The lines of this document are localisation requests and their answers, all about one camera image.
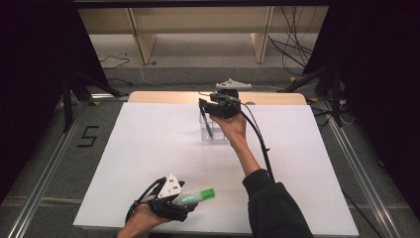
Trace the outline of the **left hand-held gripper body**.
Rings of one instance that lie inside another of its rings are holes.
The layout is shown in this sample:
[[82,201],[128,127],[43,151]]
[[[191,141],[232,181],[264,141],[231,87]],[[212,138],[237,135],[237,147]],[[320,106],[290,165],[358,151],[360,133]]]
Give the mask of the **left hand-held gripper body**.
[[173,201],[181,194],[182,185],[175,175],[160,178],[150,193],[148,205],[152,212],[161,218],[184,221],[187,218],[186,206],[175,204]]

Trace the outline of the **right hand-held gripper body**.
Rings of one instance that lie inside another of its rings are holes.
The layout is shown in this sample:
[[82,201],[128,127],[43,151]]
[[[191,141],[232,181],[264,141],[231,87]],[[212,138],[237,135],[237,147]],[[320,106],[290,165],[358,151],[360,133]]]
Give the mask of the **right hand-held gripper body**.
[[230,98],[224,101],[211,101],[213,104],[213,112],[210,115],[229,119],[239,114],[241,111],[239,90],[249,89],[251,87],[252,85],[250,83],[243,83],[233,79],[217,83],[217,91],[213,93],[230,95]]

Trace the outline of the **green marker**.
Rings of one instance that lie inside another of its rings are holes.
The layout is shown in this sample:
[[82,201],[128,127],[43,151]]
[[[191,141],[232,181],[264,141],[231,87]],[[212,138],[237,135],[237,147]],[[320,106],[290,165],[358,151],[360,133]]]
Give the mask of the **green marker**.
[[186,206],[193,203],[199,203],[201,201],[214,198],[214,197],[215,197],[214,189],[208,188],[208,189],[190,193],[190,194],[182,194],[181,196],[177,197],[173,201],[173,203],[179,206]]

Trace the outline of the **clear plastic organizer container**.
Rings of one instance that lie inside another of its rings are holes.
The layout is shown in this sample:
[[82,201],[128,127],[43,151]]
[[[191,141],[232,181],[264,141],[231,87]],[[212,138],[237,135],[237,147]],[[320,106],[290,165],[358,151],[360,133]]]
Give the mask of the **clear plastic organizer container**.
[[[209,124],[212,128],[212,132],[213,132],[213,135],[214,135],[213,140],[225,140],[226,137],[225,137],[224,133],[222,132],[220,126],[216,122],[211,120],[208,115],[206,115],[206,117],[207,117],[207,120],[208,120],[208,122],[209,122]],[[201,139],[202,139],[202,126],[201,125],[200,125],[200,131],[201,131]]]

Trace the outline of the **person's right hand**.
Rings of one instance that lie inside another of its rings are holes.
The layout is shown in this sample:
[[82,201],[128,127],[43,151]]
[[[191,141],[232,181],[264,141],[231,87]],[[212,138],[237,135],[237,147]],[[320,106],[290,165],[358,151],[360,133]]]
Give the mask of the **person's right hand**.
[[243,147],[247,143],[247,121],[243,115],[238,114],[229,119],[210,116],[210,119],[220,126],[225,137],[229,140],[234,149]]

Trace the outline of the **person's left hand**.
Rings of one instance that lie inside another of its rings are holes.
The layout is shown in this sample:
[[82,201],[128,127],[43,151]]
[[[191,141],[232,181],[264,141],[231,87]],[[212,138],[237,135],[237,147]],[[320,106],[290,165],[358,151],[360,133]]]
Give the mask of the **person's left hand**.
[[118,232],[135,235],[146,234],[166,222],[169,222],[169,219],[155,215],[146,203],[141,203],[125,226]]

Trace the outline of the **light wooden table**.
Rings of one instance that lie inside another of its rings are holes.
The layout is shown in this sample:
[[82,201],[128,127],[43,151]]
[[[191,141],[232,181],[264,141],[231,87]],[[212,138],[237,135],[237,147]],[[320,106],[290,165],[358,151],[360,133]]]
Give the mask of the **light wooden table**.
[[[239,93],[242,103],[248,105],[306,105],[300,93],[248,92]],[[209,100],[208,92],[197,91],[135,91],[128,101],[133,103],[197,104],[198,99]]]

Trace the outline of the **white table sheet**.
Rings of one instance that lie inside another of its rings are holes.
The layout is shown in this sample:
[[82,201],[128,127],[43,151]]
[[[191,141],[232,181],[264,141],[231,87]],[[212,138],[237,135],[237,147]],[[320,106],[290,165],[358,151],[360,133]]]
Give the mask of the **white table sheet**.
[[[307,105],[253,105],[260,129],[247,139],[259,162],[298,203],[317,237],[359,232]],[[175,175],[184,192],[213,188],[183,222],[160,232],[248,235],[248,196],[238,159],[225,139],[205,140],[195,104],[126,103],[74,220],[83,228],[120,228],[134,200],[156,179]],[[263,157],[261,147],[267,146]]]

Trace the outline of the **short silver bar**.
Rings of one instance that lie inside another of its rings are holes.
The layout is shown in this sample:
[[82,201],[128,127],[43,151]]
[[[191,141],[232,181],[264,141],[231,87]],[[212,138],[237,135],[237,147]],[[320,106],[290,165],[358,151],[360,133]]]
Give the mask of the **short silver bar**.
[[122,100],[128,101],[129,95],[115,96],[109,93],[93,93],[91,94],[92,99],[94,100]]

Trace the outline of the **black stand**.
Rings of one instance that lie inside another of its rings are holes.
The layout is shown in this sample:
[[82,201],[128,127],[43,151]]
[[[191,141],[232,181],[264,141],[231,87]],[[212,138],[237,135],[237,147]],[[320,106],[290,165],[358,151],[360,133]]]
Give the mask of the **black stand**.
[[337,61],[329,60],[318,69],[304,76],[301,80],[296,83],[285,87],[284,89],[278,89],[277,92],[291,93],[302,87],[306,83],[309,83],[313,79],[318,78],[318,86],[315,89],[317,95],[325,96],[329,91],[332,91],[333,96],[333,109],[330,114],[333,116],[336,124],[342,127],[341,122],[341,109],[340,109],[340,96],[341,96],[341,70],[340,64]]
[[64,109],[64,133],[70,129],[70,126],[73,123],[70,93],[73,93],[79,101],[91,102],[92,94],[88,90],[88,86],[90,85],[108,92],[115,97],[128,96],[128,93],[120,92],[110,87],[107,84],[107,81],[100,82],[85,72],[71,71],[67,73],[61,80],[62,103]]

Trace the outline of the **black curtain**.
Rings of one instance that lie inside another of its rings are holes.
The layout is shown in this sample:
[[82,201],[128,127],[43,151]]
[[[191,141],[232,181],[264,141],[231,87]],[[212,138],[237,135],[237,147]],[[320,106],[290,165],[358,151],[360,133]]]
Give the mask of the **black curtain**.
[[0,0],[0,202],[79,72],[108,83],[72,0]]
[[345,95],[420,219],[420,0],[331,0],[304,71],[326,63],[339,41]]

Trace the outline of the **light wooden desk frame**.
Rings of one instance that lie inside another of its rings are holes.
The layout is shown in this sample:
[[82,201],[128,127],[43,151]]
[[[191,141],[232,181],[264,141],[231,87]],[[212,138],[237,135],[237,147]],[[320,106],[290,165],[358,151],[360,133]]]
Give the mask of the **light wooden desk frame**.
[[158,34],[247,33],[262,63],[270,33],[318,33],[327,6],[95,8],[78,11],[88,33],[130,34],[147,64]]

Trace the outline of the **metal floor rail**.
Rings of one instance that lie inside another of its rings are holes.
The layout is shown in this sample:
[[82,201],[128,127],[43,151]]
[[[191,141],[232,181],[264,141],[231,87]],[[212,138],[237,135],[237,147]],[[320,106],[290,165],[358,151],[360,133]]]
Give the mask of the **metal floor rail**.
[[73,121],[66,130],[62,126],[63,108],[53,112],[47,131],[0,203],[1,212],[12,211],[8,216],[0,214],[7,221],[0,229],[0,238],[23,238],[87,107],[85,102],[71,106]]
[[359,160],[350,140],[348,139],[344,129],[339,126],[341,121],[339,116],[335,116],[329,120],[329,126],[332,129],[336,140],[338,141],[345,158],[356,177],[356,180],[363,192],[365,199],[382,231],[383,238],[401,238],[401,234],[397,229],[391,213],[386,208],[378,192],[374,188],[367,171]]

